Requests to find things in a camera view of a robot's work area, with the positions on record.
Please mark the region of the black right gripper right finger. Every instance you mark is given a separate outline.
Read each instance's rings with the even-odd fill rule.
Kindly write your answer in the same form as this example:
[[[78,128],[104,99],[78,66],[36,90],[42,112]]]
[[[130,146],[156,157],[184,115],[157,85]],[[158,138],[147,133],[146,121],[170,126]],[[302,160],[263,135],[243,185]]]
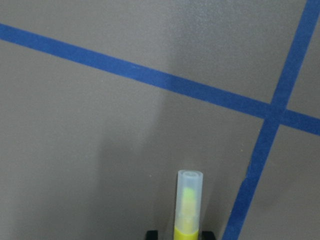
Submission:
[[[216,236],[212,231],[202,231],[201,240],[216,240]]]

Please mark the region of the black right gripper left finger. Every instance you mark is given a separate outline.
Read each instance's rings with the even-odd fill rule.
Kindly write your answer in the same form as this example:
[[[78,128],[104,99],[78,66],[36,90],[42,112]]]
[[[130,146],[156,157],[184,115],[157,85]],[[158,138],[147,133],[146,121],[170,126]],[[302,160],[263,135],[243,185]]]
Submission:
[[[158,237],[157,230],[148,230],[145,234],[145,240],[158,240]]]

